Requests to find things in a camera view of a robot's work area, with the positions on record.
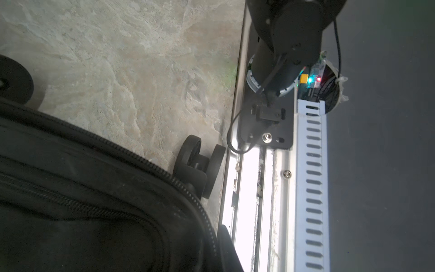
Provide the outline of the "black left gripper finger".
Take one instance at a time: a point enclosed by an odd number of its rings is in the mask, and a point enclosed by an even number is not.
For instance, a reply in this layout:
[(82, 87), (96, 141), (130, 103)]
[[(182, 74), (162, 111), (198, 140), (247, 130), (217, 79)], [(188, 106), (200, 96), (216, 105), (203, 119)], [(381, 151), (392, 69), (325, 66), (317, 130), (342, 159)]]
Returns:
[(217, 229), (217, 244), (221, 272), (243, 272), (230, 233), (223, 224)]

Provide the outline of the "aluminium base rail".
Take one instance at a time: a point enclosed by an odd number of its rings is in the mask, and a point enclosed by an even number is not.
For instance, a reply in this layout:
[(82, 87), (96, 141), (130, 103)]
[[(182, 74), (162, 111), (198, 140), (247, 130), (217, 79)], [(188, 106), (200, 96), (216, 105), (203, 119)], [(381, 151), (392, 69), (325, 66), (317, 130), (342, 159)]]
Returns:
[(241, 110), (248, 97), (246, 73), (253, 55), (255, 31), (244, 13), (233, 103), (228, 130), (233, 147), (225, 165), (219, 222), (226, 226), (242, 269), (246, 272), (295, 270), (296, 150), (250, 148), (239, 137)]

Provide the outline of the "white hard-shell suitcase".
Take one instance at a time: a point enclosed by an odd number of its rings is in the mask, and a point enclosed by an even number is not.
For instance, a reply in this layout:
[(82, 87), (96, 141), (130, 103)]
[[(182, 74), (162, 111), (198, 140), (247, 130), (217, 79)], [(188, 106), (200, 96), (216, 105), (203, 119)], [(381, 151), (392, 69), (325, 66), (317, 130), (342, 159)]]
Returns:
[(191, 182), (87, 130), (27, 108), (1, 57), (3, 272), (220, 272), (218, 229)]

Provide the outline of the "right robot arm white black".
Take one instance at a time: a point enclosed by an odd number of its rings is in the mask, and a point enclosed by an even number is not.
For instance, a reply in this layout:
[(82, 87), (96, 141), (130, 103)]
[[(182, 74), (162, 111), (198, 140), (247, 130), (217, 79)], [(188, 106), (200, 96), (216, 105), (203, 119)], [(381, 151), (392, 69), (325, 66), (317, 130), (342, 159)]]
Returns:
[(227, 146), (246, 154), (254, 146), (289, 149), (293, 146), (297, 80), (321, 56), (322, 34), (336, 22), (345, 1), (247, 1), (251, 26), (257, 34), (254, 54), (243, 71), (247, 88), (238, 122), (239, 144)]

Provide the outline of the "right green circuit board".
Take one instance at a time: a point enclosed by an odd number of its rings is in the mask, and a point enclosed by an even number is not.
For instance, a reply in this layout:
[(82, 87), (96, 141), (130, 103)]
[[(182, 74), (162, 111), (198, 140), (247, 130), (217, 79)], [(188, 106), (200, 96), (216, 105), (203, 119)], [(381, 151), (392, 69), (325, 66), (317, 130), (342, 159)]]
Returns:
[(341, 87), (338, 70), (327, 59), (327, 52), (320, 53), (318, 61), (303, 70), (299, 76), (297, 98), (309, 102), (324, 102), (325, 113), (331, 112), (339, 103)]

